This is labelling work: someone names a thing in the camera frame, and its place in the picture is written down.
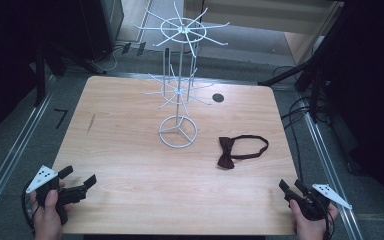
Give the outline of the person's right hand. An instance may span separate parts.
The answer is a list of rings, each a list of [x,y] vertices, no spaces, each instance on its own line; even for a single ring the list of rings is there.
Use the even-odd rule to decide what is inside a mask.
[[[292,226],[299,240],[324,240],[329,233],[330,227],[339,214],[339,210],[333,204],[328,206],[328,219],[310,221],[304,217],[298,203],[289,201],[292,211]]]

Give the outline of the metal floor rail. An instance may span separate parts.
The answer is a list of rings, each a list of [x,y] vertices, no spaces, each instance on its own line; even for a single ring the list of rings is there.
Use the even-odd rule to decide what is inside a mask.
[[[38,106],[35,106],[37,91],[33,90],[0,124],[0,196],[42,119],[58,81],[54,75],[48,77],[45,97]]]
[[[344,201],[347,201],[347,195],[344,191],[343,185],[340,181],[339,175],[332,162],[331,155],[327,148],[327,143],[324,141],[319,124],[315,123],[309,114],[304,117],[307,128],[314,142],[317,154],[319,156],[321,165],[323,167],[328,185],[334,190]],[[339,208],[339,215],[344,224],[344,228],[348,235],[349,240],[364,240],[362,232],[359,228],[358,221],[352,209],[337,203]]]

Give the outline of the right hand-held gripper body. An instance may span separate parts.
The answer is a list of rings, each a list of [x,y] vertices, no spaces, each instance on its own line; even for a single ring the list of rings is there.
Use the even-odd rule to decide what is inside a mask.
[[[327,208],[330,202],[333,201],[349,210],[352,205],[334,191],[328,184],[313,184],[308,188],[307,193],[298,195],[290,188],[290,195],[284,194],[284,199],[289,202],[295,200],[304,217],[310,221],[322,220],[327,217]]]

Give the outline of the dark cabinet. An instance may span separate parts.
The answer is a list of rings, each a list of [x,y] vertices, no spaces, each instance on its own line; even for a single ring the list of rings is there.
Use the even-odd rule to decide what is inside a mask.
[[[98,60],[115,47],[124,11],[121,0],[79,0],[86,36],[84,56]]]

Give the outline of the dark red bow tie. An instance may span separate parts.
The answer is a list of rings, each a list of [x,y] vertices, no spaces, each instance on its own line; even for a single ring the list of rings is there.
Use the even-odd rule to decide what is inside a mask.
[[[264,143],[264,146],[256,153],[233,155],[232,150],[235,142],[240,139],[259,139]],[[222,154],[217,162],[218,166],[224,169],[233,169],[235,167],[234,160],[246,160],[260,157],[269,147],[269,141],[258,135],[240,135],[234,138],[220,137],[219,144],[222,149]]]

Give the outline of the white wire display rack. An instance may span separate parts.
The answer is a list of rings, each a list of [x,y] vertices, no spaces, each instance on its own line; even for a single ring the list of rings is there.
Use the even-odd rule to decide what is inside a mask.
[[[166,48],[162,56],[162,76],[150,75],[150,77],[161,85],[160,90],[156,91],[156,94],[164,100],[160,109],[167,106],[174,108],[174,114],[161,122],[158,136],[165,145],[181,149],[192,145],[198,137],[198,127],[190,117],[188,105],[193,101],[208,105],[208,102],[200,99],[197,94],[199,89],[208,88],[211,85],[195,85],[199,43],[205,40],[219,46],[227,46],[227,42],[220,42],[209,37],[208,31],[227,27],[229,22],[206,26],[201,22],[201,18],[206,14],[207,8],[204,8],[195,18],[181,16],[176,3],[173,3],[173,8],[176,15],[164,18],[146,7],[146,13],[159,19],[161,23],[157,27],[138,27],[138,29],[158,31],[162,35],[163,39],[155,44],[155,47],[163,46],[166,43],[176,43],[180,46],[178,70],[174,70],[171,49]]]

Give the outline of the person's left hand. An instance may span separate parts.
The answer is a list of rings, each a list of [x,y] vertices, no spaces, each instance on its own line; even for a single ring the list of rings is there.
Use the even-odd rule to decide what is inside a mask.
[[[30,200],[33,202],[32,208],[34,211],[34,216],[32,217],[35,232],[34,240],[61,240],[63,226],[60,216],[56,211],[58,192],[50,190],[47,193],[43,206],[37,203],[36,193],[30,195]]]

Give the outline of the black tripod stand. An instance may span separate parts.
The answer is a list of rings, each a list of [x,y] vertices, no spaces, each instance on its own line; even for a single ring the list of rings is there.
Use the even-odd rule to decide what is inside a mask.
[[[276,77],[262,82],[258,82],[258,85],[271,87],[272,85],[279,83],[288,77],[300,73],[300,76],[296,81],[294,88],[298,92],[303,92],[309,87],[309,85],[312,85],[309,114],[311,119],[314,122],[317,122],[317,100],[321,90],[323,73],[325,69],[325,60],[327,59],[328,52],[333,49],[333,45],[338,39],[341,28],[344,26],[349,14],[349,4],[345,3],[339,13],[338,19],[335,21],[332,28],[328,31],[327,35],[320,43],[318,49],[307,61],[296,67],[293,67],[291,70],[288,70]]]
[[[68,50],[64,46],[54,42],[39,43],[36,48],[36,64],[35,64],[35,78],[36,78],[36,101],[34,106],[38,107],[45,98],[46,83],[45,83],[45,64],[48,64],[51,70],[60,76],[65,74],[66,68],[63,64],[61,57],[65,56],[77,63],[93,74],[103,75],[106,70],[99,70],[87,63],[80,56]]]

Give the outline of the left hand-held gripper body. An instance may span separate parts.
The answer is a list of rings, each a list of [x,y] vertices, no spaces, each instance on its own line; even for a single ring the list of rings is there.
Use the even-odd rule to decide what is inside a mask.
[[[36,201],[43,206],[47,193],[50,190],[58,192],[58,201],[56,211],[60,216],[61,224],[64,225],[68,221],[68,215],[64,207],[68,204],[78,203],[86,198],[88,189],[82,184],[71,188],[60,187],[60,178],[58,172],[42,165],[33,179],[25,187],[25,193],[36,193]]]

